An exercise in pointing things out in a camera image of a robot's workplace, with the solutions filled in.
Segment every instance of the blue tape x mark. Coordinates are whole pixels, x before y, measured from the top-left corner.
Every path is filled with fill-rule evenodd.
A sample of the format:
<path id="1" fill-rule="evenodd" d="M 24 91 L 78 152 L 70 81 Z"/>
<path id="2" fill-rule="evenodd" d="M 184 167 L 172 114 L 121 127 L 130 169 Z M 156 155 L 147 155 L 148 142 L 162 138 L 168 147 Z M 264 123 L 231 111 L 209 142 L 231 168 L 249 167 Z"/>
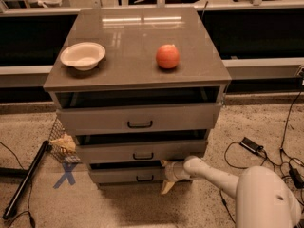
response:
<path id="1" fill-rule="evenodd" d="M 58 179 L 58 181 L 53 186 L 53 188 L 55 188 L 55 189 L 59 188 L 61 186 L 61 184 L 64 183 L 65 179 L 68 180 L 68 183 L 70 185 L 74 185 L 76 183 L 76 181 L 72 175 L 72 171 L 76 167 L 76 165 L 77 165 L 77 163 L 63 163 L 65 173 L 63 174 L 63 176 L 60 179 Z"/>

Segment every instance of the cabinet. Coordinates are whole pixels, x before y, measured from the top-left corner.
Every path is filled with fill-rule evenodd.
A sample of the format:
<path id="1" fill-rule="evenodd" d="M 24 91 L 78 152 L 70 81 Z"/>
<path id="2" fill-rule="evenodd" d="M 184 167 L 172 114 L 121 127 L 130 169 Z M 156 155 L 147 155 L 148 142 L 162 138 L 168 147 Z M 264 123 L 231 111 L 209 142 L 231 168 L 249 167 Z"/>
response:
<path id="1" fill-rule="evenodd" d="M 160 160 L 204 155 L 230 76 L 193 8 L 83 10 L 63 49 L 84 41 L 105 58 L 90 71 L 57 59 L 44 88 L 95 183 L 162 181 Z M 177 68 L 157 66 L 163 44 Z"/>

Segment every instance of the black drawer handle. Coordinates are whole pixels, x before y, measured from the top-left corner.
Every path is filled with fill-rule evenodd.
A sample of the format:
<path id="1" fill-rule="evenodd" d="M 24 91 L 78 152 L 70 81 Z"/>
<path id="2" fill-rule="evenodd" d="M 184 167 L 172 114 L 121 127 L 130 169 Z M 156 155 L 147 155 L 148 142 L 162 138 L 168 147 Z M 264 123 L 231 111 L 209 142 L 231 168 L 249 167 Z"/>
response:
<path id="1" fill-rule="evenodd" d="M 148 124 L 132 124 L 130 121 L 127 122 L 129 128 L 149 128 L 153 125 L 153 121 L 150 121 Z"/>
<path id="2" fill-rule="evenodd" d="M 154 175 L 152 175 L 150 179 L 142 179 L 142 180 L 138 176 L 136 176 L 136 181 L 137 182 L 152 181 L 153 179 L 154 179 Z"/>
<path id="3" fill-rule="evenodd" d="M 150 156 L 147 156 L 147 157 L 137 157 L 136 156 L 136 153 L 133 154 L 133 159 L 134 160 L 152 160 L 154 157 L 154 153 L 151 152 Z"/>

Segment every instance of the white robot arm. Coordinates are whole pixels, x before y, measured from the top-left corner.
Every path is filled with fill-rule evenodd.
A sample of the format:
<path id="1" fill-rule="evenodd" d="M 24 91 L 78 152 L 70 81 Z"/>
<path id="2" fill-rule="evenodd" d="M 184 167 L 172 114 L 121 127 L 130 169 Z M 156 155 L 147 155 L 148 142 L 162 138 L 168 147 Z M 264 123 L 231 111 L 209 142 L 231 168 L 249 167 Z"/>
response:
<path id="1" fill-rule="evenodd" d="M 237 228 L 293 228 L 301 219 L 301 208 L 285 182 L 273 171 L 254 166 L 240 177 L 210 167 L 190 156 L 181 162 L 162 161 L 166 194 L 180 180 L 206 179 L 236 200 Z"/>

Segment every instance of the floor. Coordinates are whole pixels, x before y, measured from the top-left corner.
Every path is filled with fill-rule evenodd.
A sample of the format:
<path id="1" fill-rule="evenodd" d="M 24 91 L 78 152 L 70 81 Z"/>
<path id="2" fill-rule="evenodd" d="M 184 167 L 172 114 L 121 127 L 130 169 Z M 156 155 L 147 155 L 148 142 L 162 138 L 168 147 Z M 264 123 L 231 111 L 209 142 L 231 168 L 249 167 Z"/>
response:
<path id="1" fill-rule="evenodd" d="M 246 136 L 263 145 L 273 162 L 280 163 L 279 147 L 289 108 L 296 96 L 296 93 L 227 96 L 203 159 L 213 167 L 239 175 L 242 170 L 229 166 L 224 152 L 230 143 L 240 142 Z M 0 142 L 10 148 L 27 169 L 42 142 L 48 139 L 55 119 L 53 103 L 0 104 Z M 303 119 L 304 97 L 300 96 L 288 121 L 284 150 L 304 161 Z M 231 146 L 227 159 L 237 166 L 260 165 L 263 161 L 238 144 Z M 269 162 L 264 165 L 273 169 Z M 294 162 L 293 165 L 304 175 L 303 167 Z M 1 144 L 0 167 L 19 168 L 14 156 Z M 282 166 L 284 175 L 288 174 L 287 167 Z M 63 166 L 46 153 L 34 175 L 30 199 L 28 188 L 19 203 L 18 214 L 27 210 L 29 201 L 37 228 L 235 227 L 222 205 L 219 190 L 206 180 L 179 183 L 161 196 L 159 183 L 98 189 L 83 164 L 72 171 L 75 183 L 60 181 L 63 175 Z M 18 180 L 0 178 L 1 217 L 18 183 Z M 287 184 L 301 199 L 300 191 L 292 182 L 287 180 Z M 234 218 L 235 202 L 223 196 Z M 0 220 L 0 227 L 7 228 L 9 224 Z M 21 216 L 11 227 L 30 227 L 29 216 Z"/>

